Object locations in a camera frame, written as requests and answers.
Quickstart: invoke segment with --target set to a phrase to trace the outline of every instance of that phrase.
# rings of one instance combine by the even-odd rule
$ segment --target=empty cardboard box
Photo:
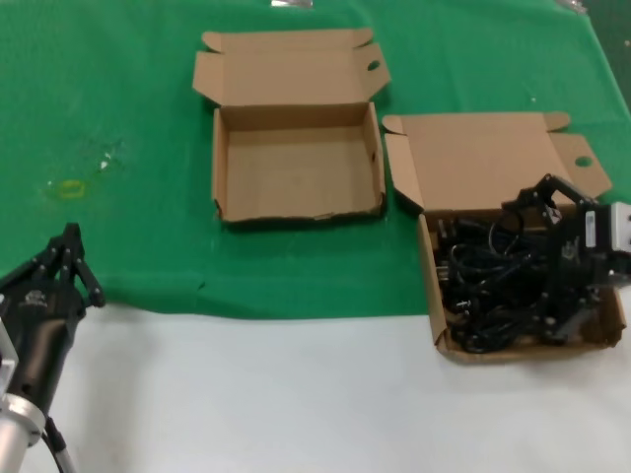
[[[202,37],[193,88],[214,115],[212,196],[225,222],[379,214],[370,98],[389,82],[371,30]]]
[[[501,204],[536,185],[547,173],[576,184],[592,197],[611,182],[583,136],[560,133],[566,113],[461,113],[386,116],[386,147],[394,187],[422,212],[418,231],[434,343],[463,362],[559,358],[614,346],[626,322],[616,291],[602,291],[598,317],[564,346],[525,339],[502,352],[466,353],[448,329],[434,249],[438,221],[453,217],[497,220]],[[558,199],[562,212],[569,201]]]

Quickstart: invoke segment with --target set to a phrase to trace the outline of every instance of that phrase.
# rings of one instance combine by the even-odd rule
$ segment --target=cardboard box flap
[[[424,215],[419,216],[418,224],[418,238],[423,274],[436,274],[432,238],[428,231]],[[427,308],[430,314],[432,337],[434,339],[434,345],[438,346],[448,329],[445,310],[443,309],[441,288],[437,278],[426,278],[425,285],[427,288]]]
[[[201,38],[211,50],[223,53],[324,51],[364,46],[373,40],[373,31],[370,28],[363,28],[275,33],[207,32]]]
[[[280,34],[301,37],[311,32]],[[251,38],[261,34],[245,34]],[[199,52],[193,89],[220,105],[320,105],[368,101],[390,80],[378,44],[363,43],[365,34],[335,34],[333,40],[306,40],[312,47],[243,49],[238,34],[210,34],[205,40],[226,53]]]
[[[611,182],[585,138],[557,132],[569,123],[562,112],[386,116],[383,121],[390,132],[386,145],[394,186],[426,212],[496,209],[547,173],[600,196]]]

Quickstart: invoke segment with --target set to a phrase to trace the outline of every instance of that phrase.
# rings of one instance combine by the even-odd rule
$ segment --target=white label
[[[596,246],[596,212],[591,210],[585,213],[585,246]]]
[[[311,8],[313,5],[313,0],[272,0],[272,7]]]

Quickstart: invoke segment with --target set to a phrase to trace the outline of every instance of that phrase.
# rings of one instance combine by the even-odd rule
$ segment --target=metal cylinder
[[[0,418],[0,473],[18,473],[29,448],[30,433],[9,417]]]
[[[77,473],[77,469],[68,454],[68,450],[64,449],[63,451],[58,452],[55,454],[55,458],[57,459],[57,463],[59,463],[63,473]]]

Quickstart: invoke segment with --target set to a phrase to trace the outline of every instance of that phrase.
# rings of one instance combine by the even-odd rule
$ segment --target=yellow stain
[[[86,183],[83,180],[64,180],[57,189],[62,199],[80,199],[86,193]]]

